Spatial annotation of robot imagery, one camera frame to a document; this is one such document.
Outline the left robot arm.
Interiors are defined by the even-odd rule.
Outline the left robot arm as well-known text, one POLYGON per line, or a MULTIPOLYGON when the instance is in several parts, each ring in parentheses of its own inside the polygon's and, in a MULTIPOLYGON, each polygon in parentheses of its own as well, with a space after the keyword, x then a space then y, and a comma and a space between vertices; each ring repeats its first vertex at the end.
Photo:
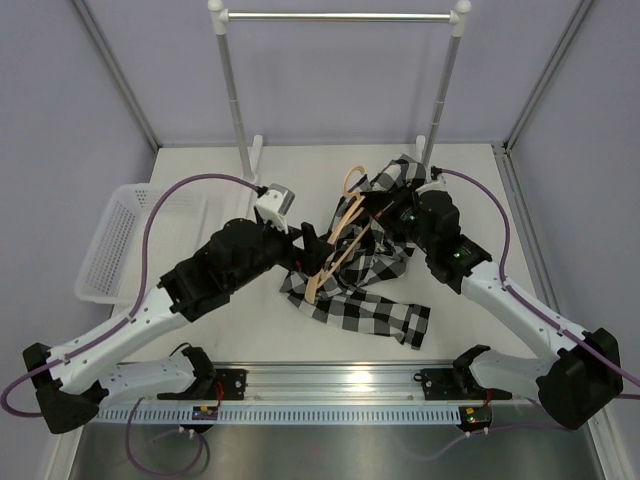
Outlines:
POLYGON ((24 363, 49 431, 70 432, 111 405, 140 398, 205 398, 216 371, 202 348, 186 347, 155 361, 128 363, 126 357, 226 305, 274 266, 318 273, 333 250, 309 223, 282 232, 262 220, 233 219, 164 274, 130 313, 66 344, 26 348, 24 363))

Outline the black white checkered shirt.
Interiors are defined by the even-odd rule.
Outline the black white checkered shirt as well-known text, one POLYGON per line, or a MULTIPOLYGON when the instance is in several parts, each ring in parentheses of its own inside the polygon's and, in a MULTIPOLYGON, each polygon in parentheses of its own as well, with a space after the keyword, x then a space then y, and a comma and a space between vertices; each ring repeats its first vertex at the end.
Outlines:
POLYGON ((309 276, 290 272, 280 293, 311 319, 345 331, 390 337, 418 350, 425 339, 431 310, 415 303, 397 303, 365 288, 401 277, 414 249, 394 240, 365 214, 347 225, 335 246, 343 261, 319 286, 313 302, 305 299, 309 276))

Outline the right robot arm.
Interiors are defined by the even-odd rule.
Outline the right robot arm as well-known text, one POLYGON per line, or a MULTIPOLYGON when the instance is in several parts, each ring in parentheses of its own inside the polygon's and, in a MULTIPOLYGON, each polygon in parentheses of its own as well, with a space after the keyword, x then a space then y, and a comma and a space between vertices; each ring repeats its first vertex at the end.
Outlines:
POLYGON ((388 234, 424 253, 436 280, 493 315, 534 354, 509 356, 484 345, 467 350, 452 374, 460 395, 497 389, 525 397, 562 427, 577 430, 621 394, 616 338, 569 321, 512 282, 485 249, 462 234, 460 212, 447 192, 404 187, 375 218, 388 234))

